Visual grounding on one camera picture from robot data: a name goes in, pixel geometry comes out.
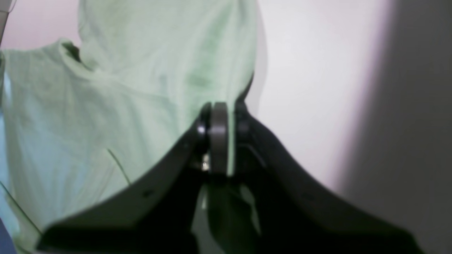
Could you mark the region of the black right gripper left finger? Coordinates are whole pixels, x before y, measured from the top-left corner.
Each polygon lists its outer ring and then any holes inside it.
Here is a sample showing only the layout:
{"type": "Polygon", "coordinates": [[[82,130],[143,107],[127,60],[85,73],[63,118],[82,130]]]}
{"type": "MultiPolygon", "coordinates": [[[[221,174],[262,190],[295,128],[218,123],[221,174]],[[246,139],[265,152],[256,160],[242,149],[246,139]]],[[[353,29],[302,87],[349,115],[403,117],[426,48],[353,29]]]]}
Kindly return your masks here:
{"type": "Polygon", "coordinates": [[[119,193],[48,227],[40,254],[198,254],[191,231],[201,186],[208,178],[211,103],[145,175],[119,193]]]}

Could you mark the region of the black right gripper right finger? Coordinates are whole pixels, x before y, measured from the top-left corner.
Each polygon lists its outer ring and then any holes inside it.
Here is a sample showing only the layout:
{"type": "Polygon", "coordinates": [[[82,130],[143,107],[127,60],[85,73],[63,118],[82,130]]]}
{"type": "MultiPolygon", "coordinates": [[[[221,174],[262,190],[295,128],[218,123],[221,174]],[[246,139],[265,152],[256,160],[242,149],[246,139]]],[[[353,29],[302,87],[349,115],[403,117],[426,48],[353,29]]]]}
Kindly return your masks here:
{"type": "Polygon", "coordinates": [[[276,136],[235,104],[235,179],[252,193],[260,254],[421,254],[407,231],[329,191],[276,136]]]}

